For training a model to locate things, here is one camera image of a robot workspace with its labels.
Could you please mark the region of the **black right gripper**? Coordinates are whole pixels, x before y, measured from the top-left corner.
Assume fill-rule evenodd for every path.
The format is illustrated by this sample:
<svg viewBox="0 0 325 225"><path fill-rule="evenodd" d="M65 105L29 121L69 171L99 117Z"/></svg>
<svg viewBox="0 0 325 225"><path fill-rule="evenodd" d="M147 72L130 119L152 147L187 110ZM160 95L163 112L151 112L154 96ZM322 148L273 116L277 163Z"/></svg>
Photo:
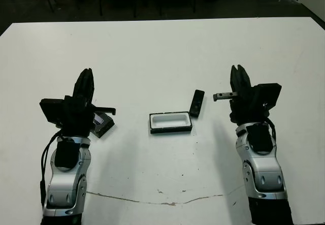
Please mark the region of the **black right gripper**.
<svg viewBox="0 0 325 225"><path fill-rule="evenodd" d="M238 65L231 67L230 85L232 92L222 92L213 95L213 100L230 100L230 120L237 126L250 122L263 122L270 113L263 105L254 105L251 98L251 83L245 69Z"/></svg>

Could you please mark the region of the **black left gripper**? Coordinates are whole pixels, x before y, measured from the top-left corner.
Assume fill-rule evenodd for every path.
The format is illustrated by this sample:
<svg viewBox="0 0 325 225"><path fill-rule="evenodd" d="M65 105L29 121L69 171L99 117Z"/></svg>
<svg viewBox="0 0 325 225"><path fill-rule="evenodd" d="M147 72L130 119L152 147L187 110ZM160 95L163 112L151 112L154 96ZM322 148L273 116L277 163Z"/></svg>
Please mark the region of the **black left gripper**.
<svg viewBox="0 0 325 225"><path fill-rule="evenodd" d="M108 114L115 115L116 109L93 105L93 93L92 69L84 69L75 83L73 96L64 97L59 116L54 122L63 129L64 136L88 137L93 133L96 137L102 137L113 127L114 120Z"/></svg>

